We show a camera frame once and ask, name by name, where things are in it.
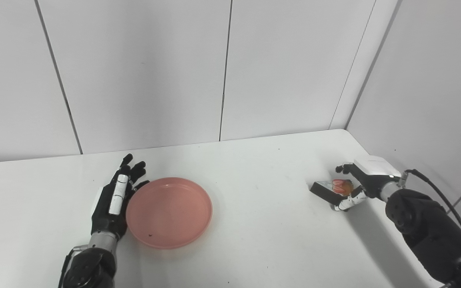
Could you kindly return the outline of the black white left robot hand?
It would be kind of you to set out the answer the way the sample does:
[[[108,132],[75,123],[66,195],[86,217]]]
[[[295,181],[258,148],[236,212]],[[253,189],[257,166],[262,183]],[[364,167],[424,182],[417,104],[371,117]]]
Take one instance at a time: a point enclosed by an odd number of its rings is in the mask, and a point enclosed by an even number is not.
[[[128,203],[136,191],[148,184],[145,180],[136,182],[146,175],[146,162],[138,162],[130,166],[133,155],[126,155],[110,182],[105,185],[92,213],[91,234],[107,232],[113,234],[117,241],[125,235],[128,225],[126,210]]]

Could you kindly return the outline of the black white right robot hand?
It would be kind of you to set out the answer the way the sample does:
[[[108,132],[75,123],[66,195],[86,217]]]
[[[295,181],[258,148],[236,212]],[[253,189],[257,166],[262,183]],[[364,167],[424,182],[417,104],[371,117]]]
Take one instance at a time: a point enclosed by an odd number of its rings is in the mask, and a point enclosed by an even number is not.
[[[396,191],[405,187],[402,173],[378,156],[361,156],[353,162],[336,166],[335,171],[350,174],[360,185],[337,204],[331,204],[333,211],[348,211],[368,198],[386,202]]]

